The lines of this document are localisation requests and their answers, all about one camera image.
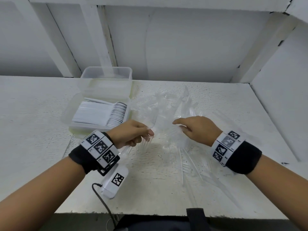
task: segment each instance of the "black cable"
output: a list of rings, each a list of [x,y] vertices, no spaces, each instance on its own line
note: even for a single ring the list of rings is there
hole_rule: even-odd
[[[97,186],[99,186],[99,187],[102,187],[102,185],[101,185],[101,184],[98,184],[98,183],[93,183],[93,184],[92,184],[92,190],[94,191],[94,193],[96,194],[96,196],[99,198],[99,200],[102,202],[102,204],[104,204],[105,208],[107,209],[107,211],[108,211],[108,213],[109,213],[109,215],[110,215],[110,217],[111,217],[111,219],[112,219],[113,225],[114,225],[114,227],[116,228],[116,223],[115,223],[116,221],[115,221],[115,219],[114,219],[114,217],[113,217],[113,215],[112,215],[112,213],[111,213],[109,207],[108,207],[107,204],[104,202],[104,200],[102,199],[102,197],[96,192],[96,190],[94,189],[94,185],[97,185]]]

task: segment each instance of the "white table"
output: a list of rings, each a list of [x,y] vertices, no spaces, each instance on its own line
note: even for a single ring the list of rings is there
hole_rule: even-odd
[[[0,200],[34,176],[56,163],[79,144],[71,137],[60,116],[76,94],[76,78],[0,76]],[[134,81],[133,98],[163,89],[188,86],[197,110],[213,116],[217,109],[245,132],[261,140],[260,149],[278,162],[308,178],[305,163],[294,155],[270,120],[248,84]],[[163,166],[158,156],[159,136],[145,154],[132,150],[125,163],[129,176],[112,200],[106,201],[115,214],[185,215],[191,207],[186,190],[177,182],[177,171]],[[90,172],[57,210],[58,213],[105,213],[106,209],[92,192],[91,184],[100,183],[98,172]],[[250,219],[286,219],[286,217],[243,175],[224,175],[221,181],[240,203],[238,209],[220,189],[191,182],[193,194],[206,216]]]

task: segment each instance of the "translucent plastic box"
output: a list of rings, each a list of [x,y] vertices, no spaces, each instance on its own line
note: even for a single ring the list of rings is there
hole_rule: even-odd
[[[113,127],[94,124],[76,123],[72,119],[84,97],[103,100],[111,103],[118,101],[127,104],[124,122],[129,117],[129,98],[132,89],[132,69],[129,67],[99,67],[91,66],[84,70],[77,86],[81,93],[77,93],[68,103],[61,116],[62,123],[70,127],[74,133],[91,132],[93,130],[108,131]]]

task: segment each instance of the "white marker band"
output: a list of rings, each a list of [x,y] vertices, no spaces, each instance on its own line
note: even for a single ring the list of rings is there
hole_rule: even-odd
[[[211,147],[212,156],[225,167],[233,152],[245,141],[245,136],[234,131],[221,133]]]
[[[81,144],[105,168],[119,154],[118,149],[100,131],[88,135]]]

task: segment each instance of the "forearm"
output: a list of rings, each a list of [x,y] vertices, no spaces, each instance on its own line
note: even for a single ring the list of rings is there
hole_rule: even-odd
[[[0,230],[37,230],[84,179],[66,157],[0,202]]]
[[[301,230],[308,230],[308,181],[262,155],[247,177]]]

